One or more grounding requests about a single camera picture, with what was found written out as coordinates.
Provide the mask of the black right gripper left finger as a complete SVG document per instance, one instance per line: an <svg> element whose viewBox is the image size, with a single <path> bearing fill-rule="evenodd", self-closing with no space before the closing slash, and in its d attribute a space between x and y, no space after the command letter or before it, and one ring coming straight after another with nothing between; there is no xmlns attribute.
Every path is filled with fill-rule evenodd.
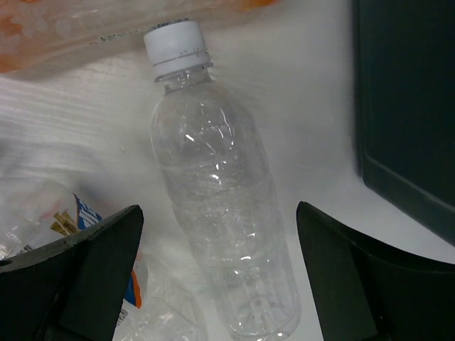
<svg viewBox="0 0 455 341"><path fill-rule="evenodd" d="M111 340L143 224L132 205L1 261L1 339Z"/></svg>

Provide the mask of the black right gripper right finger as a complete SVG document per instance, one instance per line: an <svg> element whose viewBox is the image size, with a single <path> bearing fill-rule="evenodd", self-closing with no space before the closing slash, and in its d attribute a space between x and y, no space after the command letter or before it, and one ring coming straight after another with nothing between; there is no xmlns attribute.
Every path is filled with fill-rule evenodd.
<svg viewBox="0 0 455 341"><path fill-rule="evenodd" d="M358 232L307 202L299 242L325 340L453 340L454 265Z"/></svg>

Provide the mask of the Pocari Sweat labelled bottle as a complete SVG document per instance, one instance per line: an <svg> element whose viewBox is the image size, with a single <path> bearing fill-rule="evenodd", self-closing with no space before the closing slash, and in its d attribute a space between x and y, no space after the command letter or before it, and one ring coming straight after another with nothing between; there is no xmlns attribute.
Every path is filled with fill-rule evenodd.
<svg viewBox="0 0 455 341"><path fill-rule="evenodd" d="M102 217L64 185L23 178L1 182L1 258L76 234ZM207 340L194 297L156 262L137 253L114 340Z"/></svg>

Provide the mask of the large clear bottle white cap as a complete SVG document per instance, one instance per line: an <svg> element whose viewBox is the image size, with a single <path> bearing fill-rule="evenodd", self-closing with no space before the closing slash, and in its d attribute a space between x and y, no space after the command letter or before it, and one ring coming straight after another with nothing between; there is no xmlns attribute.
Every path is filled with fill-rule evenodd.
<svg viewBox="0 0 455 341"><path fill-rule="evenodd" d="M144 36L164 86L151 145L173 212L235 340L284 340L301 307L282 215L253 116L209 73L195 21Z"/></svg>

